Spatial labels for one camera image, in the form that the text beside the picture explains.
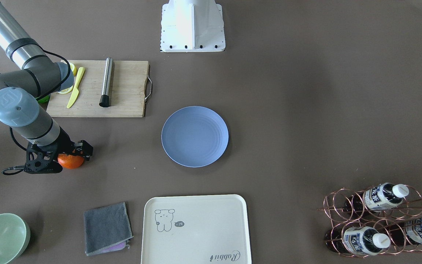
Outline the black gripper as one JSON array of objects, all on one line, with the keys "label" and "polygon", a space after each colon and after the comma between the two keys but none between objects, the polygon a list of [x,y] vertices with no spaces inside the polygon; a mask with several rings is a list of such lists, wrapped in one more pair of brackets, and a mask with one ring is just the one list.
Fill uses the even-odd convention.
[{"label": "black gripper", "polygon": [[45,135],[28,139],[25,172],[29,174],[60,173],[63,167],[58,163],[58,154],[73,152],[75,157],[89,161],[93,147],[85,140],[74,144],[61,127],[51,127]]}]

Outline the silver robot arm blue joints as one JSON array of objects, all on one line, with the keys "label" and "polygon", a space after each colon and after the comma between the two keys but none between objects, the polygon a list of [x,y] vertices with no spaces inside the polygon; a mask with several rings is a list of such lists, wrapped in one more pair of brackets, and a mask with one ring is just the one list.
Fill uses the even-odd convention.
[{"label": "silver robot arm blue joints", "polygon": [[38,98],[69,88],[74,76],[68,62],[53,62],[0,2],[0,47],[19,70],[0,73],[0,122],[26,140],[60,127]]}]

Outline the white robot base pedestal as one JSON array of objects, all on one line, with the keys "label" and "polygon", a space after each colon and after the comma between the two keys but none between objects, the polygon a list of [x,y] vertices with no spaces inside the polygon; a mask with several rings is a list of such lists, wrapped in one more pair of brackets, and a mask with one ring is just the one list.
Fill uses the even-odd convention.
[{"label": "white robot base pedestal", "polygon": [[170,0],[162,6],[161,52],[226,49],[222,6],[214,0]]}]

